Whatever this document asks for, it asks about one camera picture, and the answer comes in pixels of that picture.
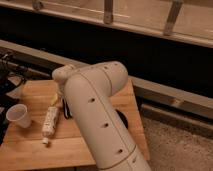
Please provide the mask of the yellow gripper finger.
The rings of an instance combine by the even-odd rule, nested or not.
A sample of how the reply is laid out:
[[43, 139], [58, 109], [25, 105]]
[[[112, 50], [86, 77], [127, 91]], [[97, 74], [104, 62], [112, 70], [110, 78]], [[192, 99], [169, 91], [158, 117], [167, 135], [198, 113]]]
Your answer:
[[55, 106], [55, 104], [58, 102], [58, 94], [55, 93], [55, 95], [53, 96], [52, 100], [51, 100], [51, 103], [50, 103], [50, 106]]

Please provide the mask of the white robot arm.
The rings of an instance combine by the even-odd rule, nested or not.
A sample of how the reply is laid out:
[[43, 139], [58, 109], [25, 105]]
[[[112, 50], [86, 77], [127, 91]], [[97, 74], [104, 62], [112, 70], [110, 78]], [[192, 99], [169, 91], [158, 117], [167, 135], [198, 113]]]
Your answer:
[[55, 69], [52, 78], [99, 171], [151, 171], [110, 102], [128, 80], [122, 63], [103, 62], [82, 68], [69, 64]]

